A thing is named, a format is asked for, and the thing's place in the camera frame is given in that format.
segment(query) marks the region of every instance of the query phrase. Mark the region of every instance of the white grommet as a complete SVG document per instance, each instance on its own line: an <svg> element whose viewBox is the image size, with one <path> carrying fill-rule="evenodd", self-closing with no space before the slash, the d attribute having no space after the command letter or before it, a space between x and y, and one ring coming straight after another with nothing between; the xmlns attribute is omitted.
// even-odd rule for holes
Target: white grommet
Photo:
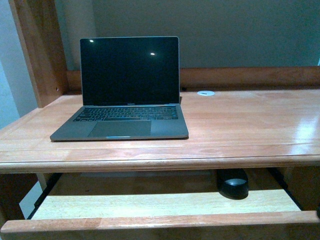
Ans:
<svg viewBox="0 0 320 240"><path fill-rule="evenodd" d="M214 91L198 91L197 92L201 96L213 96L215 95Z"/></svg>

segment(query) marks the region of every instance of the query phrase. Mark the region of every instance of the trackpad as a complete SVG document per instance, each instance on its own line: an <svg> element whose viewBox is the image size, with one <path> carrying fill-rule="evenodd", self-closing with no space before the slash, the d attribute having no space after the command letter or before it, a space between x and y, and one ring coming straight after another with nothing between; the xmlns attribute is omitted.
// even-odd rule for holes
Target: trackpad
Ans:
<svg viewBox="0 0 320 240"><path fill-rule="evenodd" d="M99 121L88 137L150 136L151 121Z"/></svg>

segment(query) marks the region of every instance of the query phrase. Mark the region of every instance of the desk surface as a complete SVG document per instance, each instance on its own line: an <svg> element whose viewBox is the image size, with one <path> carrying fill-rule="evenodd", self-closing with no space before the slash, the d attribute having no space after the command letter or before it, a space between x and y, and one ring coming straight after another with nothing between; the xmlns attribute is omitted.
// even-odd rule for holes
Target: desk surface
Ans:
<svg viewBox="0 0 320 240"><path fill-rule="evenodd" d="M320 165L320 90L182 92L189 139L51 142L82 105L65 95L0 130L0 173Z"/></svg>

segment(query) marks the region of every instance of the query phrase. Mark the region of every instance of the wood grain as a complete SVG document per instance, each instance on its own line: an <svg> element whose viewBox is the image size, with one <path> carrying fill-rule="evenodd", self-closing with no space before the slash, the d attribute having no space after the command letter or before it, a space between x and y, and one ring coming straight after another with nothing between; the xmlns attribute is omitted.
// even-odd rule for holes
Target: wood grain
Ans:
<svg viewBox="0 0 320 240"><path fill-rule="evenodd" d="M153 216L93 219L13 220L8 221L2 227L1 233L319 223L320 220L315 211L293 211L188 216L180 215L170 217Z"/></svg>
<svg viewBox="0 0 320 240"><path fill-rule="evenodd" d="M188 139L51 142L82 105L60 97L0 130L1 173L319 166L320 90L183 92Z"/></svg>
<svg viewBox="0 0 320 240"><path fill-rule="evenodd" d="M80 71L67 71L71 91L81 91ZM187 89L252 89L320 87L320 67L181 68L180 87Z"/></svg>
<svg viewBox="0 0 320 240"><path fill-rule="evenodd" d="M3 240L318 240L320 228L318 224L268 224L268 225L237 225L237 226L203 226L203 227L171 227L171 228L140 228L140 229L94 229L94 230L53 230L19 231L3 233Z"/></svg>
<svg viewBox="0 0 320 240"><path fill-rule="evenodd" d="M54 0L10 0L11 11L39 108L69 90Z"/></svg>

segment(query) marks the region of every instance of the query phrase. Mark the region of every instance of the wooden desk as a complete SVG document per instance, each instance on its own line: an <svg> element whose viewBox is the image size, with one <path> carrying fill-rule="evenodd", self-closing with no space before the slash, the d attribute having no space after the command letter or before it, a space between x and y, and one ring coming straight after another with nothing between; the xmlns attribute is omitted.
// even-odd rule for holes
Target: wooden desk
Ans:
<svg viewBox="0 0 320 240"><path fill-rule="evenodd" d="M0 172L70 173L320 165L318 89L223 91L216 92L214 96L182 92L181 96L189 139L51 142L49 136L82 105L80 95L62 96L0 131ZM72 221L71 225L67 220L59 222L59 231L319 222L315 211L240 213L236 216L209 214L138 220L95 218L92 221L84 218ZM9 222L2 230L9 233L15 224L48 230L51 223L40 220L11 225Z"/></svg>

